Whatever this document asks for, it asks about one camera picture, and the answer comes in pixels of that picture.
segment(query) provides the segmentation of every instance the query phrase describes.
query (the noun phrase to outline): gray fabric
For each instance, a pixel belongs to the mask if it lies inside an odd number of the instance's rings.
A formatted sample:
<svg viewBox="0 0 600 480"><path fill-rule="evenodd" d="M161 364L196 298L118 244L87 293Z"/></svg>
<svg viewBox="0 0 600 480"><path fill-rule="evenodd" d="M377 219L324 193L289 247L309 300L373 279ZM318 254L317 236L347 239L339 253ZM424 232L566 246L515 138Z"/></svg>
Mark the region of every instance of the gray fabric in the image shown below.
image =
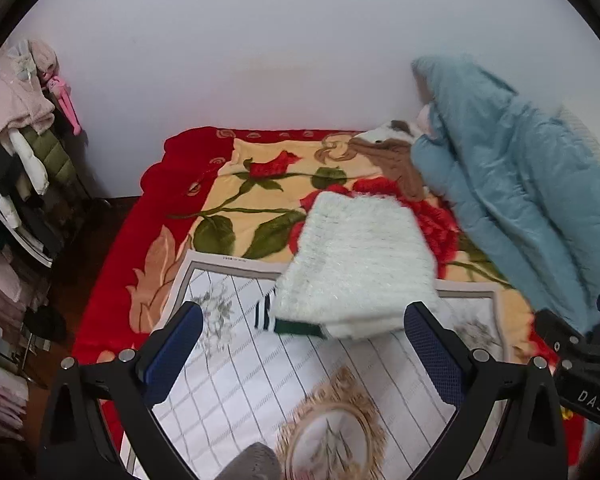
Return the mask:
<svg viewBox="0 0 600 480"><path fill-rule="evenodd" d="M260 442L242 450L216 480L280 480L282 469L273 450Z"/></svg>

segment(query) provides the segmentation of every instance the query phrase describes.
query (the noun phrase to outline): white fluffy towel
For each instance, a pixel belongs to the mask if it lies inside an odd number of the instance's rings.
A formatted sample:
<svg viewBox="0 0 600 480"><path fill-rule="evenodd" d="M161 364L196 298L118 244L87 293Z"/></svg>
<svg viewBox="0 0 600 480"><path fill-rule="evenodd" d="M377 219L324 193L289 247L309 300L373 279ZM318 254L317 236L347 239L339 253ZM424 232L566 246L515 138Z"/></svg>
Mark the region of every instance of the white fluffy towel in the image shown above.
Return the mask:
<svg viewBox="0 0 600 480"><path fill-rule="evenodd" d="M415 217L394 198L318 195L298 254L276 284L276 318L320 324L333 337L402 328L413 301L434 307L436 264Z"/></svg>

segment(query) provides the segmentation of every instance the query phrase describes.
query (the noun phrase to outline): blue comforter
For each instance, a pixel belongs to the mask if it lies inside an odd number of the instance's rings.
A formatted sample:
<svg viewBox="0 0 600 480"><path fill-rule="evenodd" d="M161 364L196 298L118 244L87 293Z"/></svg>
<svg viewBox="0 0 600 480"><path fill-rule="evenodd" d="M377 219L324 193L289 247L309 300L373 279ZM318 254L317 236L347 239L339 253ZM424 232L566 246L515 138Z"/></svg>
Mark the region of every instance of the blue comforter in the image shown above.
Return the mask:
<svg viewBox="0 0 600 480"><path fill-rule="evenodd" d="M600 321L600 165L582 140L468 59L413 63L435 139L414 165L535 310L581 333Z"/></svg>

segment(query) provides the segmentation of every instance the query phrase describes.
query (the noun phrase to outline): red rose pattern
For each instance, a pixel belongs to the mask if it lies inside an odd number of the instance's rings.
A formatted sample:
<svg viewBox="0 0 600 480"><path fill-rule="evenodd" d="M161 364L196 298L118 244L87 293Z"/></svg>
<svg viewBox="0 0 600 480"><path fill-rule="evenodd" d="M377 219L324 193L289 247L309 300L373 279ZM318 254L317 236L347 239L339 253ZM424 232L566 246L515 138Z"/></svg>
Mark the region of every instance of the red rose pattern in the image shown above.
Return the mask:
<svg viewBox="0 0 600 480"><path fill-rule="evenodd" d="M443 207L435 207L426 200L410 202L400 193L395 180L379 176L357 180L351 190L340 184L332 184L324 190L316 189L300 200L300 207L308 213L314 206L315 199L323 191L331 191L350 197L356 194L396 197L402 206L413 211L427 245L436 258L438 264L437 275L439 278L445 277L446 265L454 260L458 252L458 225L451 211L444 204ZM298 222L289 234L289 249L293 254L298 252L298 238L303 226L304 222Z"/></svg>
<svg viewBox="0 0 600 480"><path fill-rule="evenodd" d="M296 163L301 157L283 150L280 154L269 162L252 162L249 166L249 176L251 178L266 178L268 176L278 176L286 173L286 168Z"/></svg>

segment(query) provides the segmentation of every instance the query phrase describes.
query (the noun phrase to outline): white wall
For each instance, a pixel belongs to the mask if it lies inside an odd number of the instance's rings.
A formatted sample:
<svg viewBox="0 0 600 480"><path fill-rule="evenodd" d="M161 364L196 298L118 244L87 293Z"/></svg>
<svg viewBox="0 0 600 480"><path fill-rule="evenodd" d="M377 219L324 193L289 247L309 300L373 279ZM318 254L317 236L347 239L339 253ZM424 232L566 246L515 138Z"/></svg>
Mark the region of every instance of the white wall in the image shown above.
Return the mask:
<svg viewBox="0 0 600 480"><path fill-rule="evenodd" d="M58 53L104 196L186 128L411 118L420 54L468 52L600 136L600 42L566 0L40 0L16 33Z"/></svg>

